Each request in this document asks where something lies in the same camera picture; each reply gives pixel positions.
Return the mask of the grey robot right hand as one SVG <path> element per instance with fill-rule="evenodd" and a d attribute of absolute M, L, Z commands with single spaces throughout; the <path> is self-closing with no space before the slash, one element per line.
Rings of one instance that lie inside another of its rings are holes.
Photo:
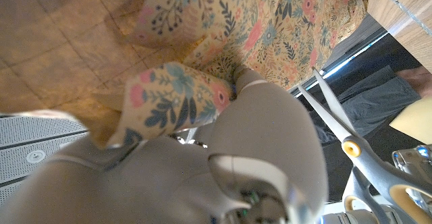
<path fill-rule="evenodd" d="M 303 105 L 250 69 L 203 146 L 144 126 L 148 74 L 128 84 L 109 150 L 89 137 L 55 153 L 1 211 L 2 223 L 313 223 L 327 174 Z"/>

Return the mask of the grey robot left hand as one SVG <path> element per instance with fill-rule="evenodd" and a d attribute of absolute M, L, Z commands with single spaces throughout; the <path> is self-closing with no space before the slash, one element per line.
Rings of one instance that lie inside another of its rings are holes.
<path fill-rule="evenodd" d="M 319 222 L 430 223 L 431 193 L 409 180 L 431 187 L 431 147 L 398 150 L 392 159 L 393 167 L 388 163 L 353 166 L 342 196 L 345 211 L 323 215 Z"/>

